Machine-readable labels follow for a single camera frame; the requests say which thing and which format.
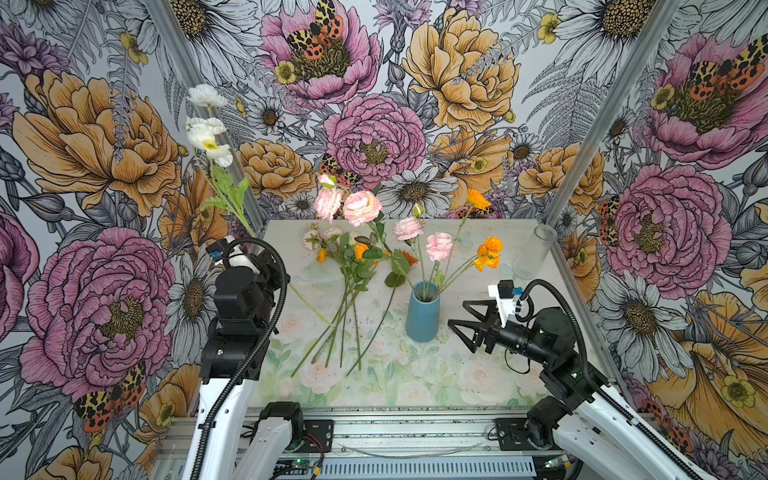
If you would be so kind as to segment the pink rose flower stem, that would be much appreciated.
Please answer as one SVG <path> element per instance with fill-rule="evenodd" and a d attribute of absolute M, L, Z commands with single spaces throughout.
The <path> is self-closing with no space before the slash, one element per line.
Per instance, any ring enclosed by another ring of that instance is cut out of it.
<path fill-rule="evenodd" d="M 425 235 L 426 207 L 416 203 L 412 213 L 394 226 L 395 238 L 407 246 L 404 255 L 412 265 L 421 268 L 424 286 L 416 288 L 422 301 L 437 299 L 446 284 L 445 269 L 449 267 L 455 251 L 454 237 L 445 232 Z"/>

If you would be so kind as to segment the white flower stem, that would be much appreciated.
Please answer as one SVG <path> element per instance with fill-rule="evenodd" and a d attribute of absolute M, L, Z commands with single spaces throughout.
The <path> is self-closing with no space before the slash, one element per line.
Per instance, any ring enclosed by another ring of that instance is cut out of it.
<path fill-rule="evenodd" d="M 208 160 L 207 182 L 213 195 L 203 208 L 219 209 L 235 218 L 245 230 L 255 227 L 246 211 L 246 192 L 251 191 L 265 205 L 288 218 L 313 219 L 316 177 L 309 161 L 289 146 L 270 140 L 246 142 L 237 149 L 221 140 L 227 126 L 213 115 L 226 98 L 211 85 L 199 84 L 188 90 L 188 100 L 207 111 L 205 117 L 186 121 L 187 139 Z"/>

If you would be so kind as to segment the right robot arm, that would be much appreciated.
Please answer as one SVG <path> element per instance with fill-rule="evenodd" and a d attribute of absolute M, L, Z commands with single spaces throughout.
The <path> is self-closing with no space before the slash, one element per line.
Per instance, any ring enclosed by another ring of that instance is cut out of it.
<path fill-rule="evenodd" d="M 533 446 L 556 446 L 605 479 L 710 478 L 589 362 L 580 325 L 567 303 L 530 314 L 525 322 L 502 321 L 502 309 L 493 300 L 466 301 L 463 306 L 471 319 L 451 319 L 448 326 L 471 352 L 504 349 L 540 365 L 539 378 L 549 394 L 527 413 Z"/>

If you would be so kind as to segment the teal ceramic vase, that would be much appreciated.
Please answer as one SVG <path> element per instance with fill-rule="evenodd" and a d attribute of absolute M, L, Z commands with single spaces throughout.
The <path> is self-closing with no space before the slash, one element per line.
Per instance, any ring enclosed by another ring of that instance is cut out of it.
<path fill-rule="evenodd" d="M 408 337 L 419 343 L 432 341 L 439 328 L 440 297 L 433 282 L 419 282 L 411 292 L 405 329 Z"/>

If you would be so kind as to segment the orange poppy flower stem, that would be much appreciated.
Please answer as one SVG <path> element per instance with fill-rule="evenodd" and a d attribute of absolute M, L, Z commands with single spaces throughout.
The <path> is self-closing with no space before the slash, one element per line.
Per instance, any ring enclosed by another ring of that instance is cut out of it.
<path fill-rule="evenodd" d="M 488 210 L 492 207 L 491 202 L 486 199 L 484 194 L 473 188 L 469 188 L 467 190 L 467 200 L 469 207 L 465 212 L 465 215 L 462 217 L 461 224 L 456 232 L 456 235 L 451 237 L 449 240 L 437 242 L 437 245 L 440 246 L 443 250 L 443 260 L 439 261 L 435 256 L 431 257 L 434 265 L 437 265 L 437 262 L 439 261 L 442 265 L 445 266 L 445 273 L 448 274 L 447 277 L 443 276 L 441 281 L 436 281 L 436 284 L 438 285 L 438 296 L 445 292 L 453 283 L 458 280 L 461 275 L 463 275 L 471 267 L 474 267 L 479 272 L 483 272 L 486 267 L 495 269 L 499 266 L 500 263 L 501 253 L 503 251 L 503 242 L 499 238 L 491 236 L 478 246 L 476 253 L 471 258 L 468 258 L 453 271 L 449 270 L 450 261 L 453 258 L 455 241 L 460 237 L 462 228 L 466 224 L 470 214 L 480 212 L 487 213 Z"/>

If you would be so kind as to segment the large pink peony stem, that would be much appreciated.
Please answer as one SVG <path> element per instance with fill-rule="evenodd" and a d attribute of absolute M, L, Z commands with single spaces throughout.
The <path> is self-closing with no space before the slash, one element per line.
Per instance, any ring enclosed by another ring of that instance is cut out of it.
<path fill-rule="evenodd" d="M 304 244 L 316 253 L 325 247 L 328 260 L 336 263 L 341 275 L 341 300 L 333 317 L 327 321 L 327 328 L 312 349 L 311 361 L 321 357 L 329 364 L 336 345 L 343 345 L 347 323 L 352 322 L 357 358 L 355 368 L 362 367 L 362 359 L 368 348 L 361 345 L 357 298 L 369 290 L 379 265 L 388 262 L 392 271 L 384 283 L 395 291 L 406 283 L 406 274 L 411 263 L 403 252 L 390 247 L 386 241 L 383 204 L 373 191 L 350 191 L 341 185 L 340 179 L 331 174 L 318 178 L 319 190 L 314 200 L 314 210 L 319 220 L 328 223 L 335 219 L 346 221 L 351 227 L 366 227 L 367 233 L 357 234 L 330 226 L 324 230 L 313 225 L 304 237 Z"/>

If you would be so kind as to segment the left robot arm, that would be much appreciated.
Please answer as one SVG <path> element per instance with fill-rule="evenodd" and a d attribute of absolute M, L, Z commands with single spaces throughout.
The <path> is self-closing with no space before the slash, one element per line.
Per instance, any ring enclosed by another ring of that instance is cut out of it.
<path fill-rule="evenodd" d="M 271 479 L 283 454 L 305 437 L 296 402 L 263 408 L 244 453 L 245 417 L 269 341 L 284 308 L 290 277 L 280 255 L 226 254 L 215 283 L 217 315 L 201 356 L 199 403 L 185 479 Z"/>

